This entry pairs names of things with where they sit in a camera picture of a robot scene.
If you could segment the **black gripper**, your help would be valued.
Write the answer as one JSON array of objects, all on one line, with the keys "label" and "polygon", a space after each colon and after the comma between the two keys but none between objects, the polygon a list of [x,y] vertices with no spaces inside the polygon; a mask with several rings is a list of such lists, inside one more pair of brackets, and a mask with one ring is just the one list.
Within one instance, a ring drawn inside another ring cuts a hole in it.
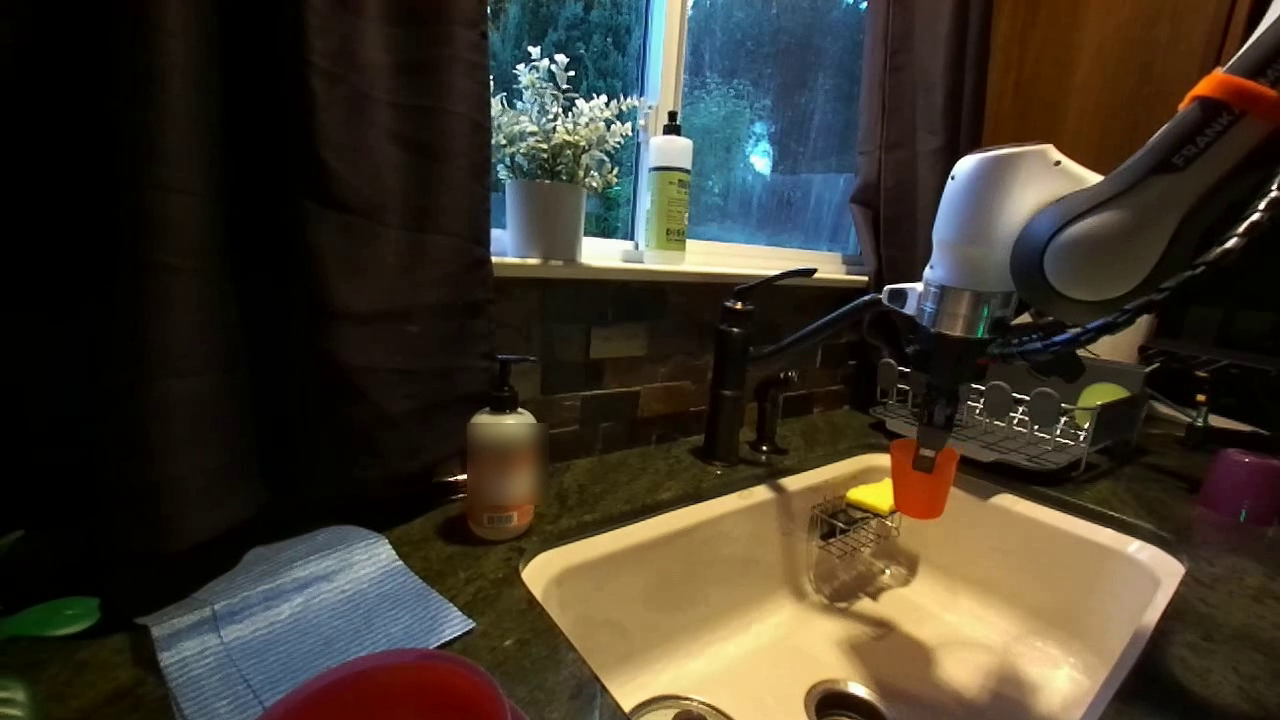
[{"label": "black gripper", "polygon": [[880,313],[874,334],[917,376],[917,442],[940,451],[960,415],[960,390],[987,376],[987,344],[920,329],[906,313]]}]

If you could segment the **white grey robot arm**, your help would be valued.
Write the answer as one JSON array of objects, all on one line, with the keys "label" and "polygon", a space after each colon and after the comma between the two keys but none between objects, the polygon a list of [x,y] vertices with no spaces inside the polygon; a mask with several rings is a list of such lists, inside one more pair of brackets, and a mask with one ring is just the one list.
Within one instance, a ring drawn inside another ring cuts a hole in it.
[{"label": "white grey robot arm", "polygon": [[960,389],[987,358],[1050,354],[1128,329],[1277,217],[1280,14],[1206,73],[1114,173],[1058,143],[963,152],[931,217],[917,279],[885,301],[924,349],[913,442],[940,456]]}]

